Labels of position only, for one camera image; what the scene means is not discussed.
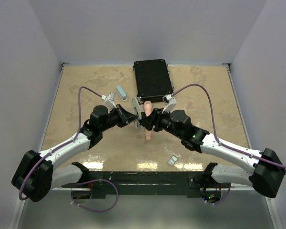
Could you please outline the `light blue stapler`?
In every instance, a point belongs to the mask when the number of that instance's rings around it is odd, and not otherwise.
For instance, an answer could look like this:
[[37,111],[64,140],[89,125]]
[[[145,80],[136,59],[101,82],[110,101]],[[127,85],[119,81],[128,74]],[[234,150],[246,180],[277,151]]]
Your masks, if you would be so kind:
[[128,100],[125,90],[120,85],[116,86],[116,91],[123,102],[126,102]]

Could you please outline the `grey stapler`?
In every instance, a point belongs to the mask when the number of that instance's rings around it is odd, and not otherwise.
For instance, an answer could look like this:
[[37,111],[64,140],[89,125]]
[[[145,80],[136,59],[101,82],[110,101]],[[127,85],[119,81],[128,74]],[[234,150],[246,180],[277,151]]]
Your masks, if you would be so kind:
[[133,114],[137,115],[137,119],[134,121],[134,126],[136,129],[141,128],[140,120],[142,118],[142,103],[138,97],[132,99],[132,109]]

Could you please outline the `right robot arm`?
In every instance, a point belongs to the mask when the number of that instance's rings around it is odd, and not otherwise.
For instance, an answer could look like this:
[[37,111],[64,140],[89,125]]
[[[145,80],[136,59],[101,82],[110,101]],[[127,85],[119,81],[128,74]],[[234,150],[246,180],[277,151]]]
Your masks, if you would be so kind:
[[216,156],[233,164],[231,167],[217,163],[208,166],[203,175],[207,187],[235,183],[252,187],[268,198],[277,196],[286,169],[274,150],[253,150],[219,140],[214,134],[193,125],[183,110],[168,113],[155,108],[150,115],[142,113],[139,122],[148,130],[164,130],[174,135],[190,151]]

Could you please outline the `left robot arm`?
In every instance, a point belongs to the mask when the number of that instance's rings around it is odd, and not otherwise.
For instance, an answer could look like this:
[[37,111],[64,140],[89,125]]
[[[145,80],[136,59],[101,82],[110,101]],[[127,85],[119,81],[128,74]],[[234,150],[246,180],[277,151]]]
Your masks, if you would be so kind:
[[124,127],[137,118],[137,114],[126,111],[119,104],[112,110],[98,105],[71,138],[47,150],[26,152],[11,181],[19,190],[19,199],[29,198],[38,202],[53,188],[71,183],[78,187],[86,186],[89,183],[86,167],[77,162],[63,169],[59,167],[75,155],[97,145],[104,131],[115,126]]

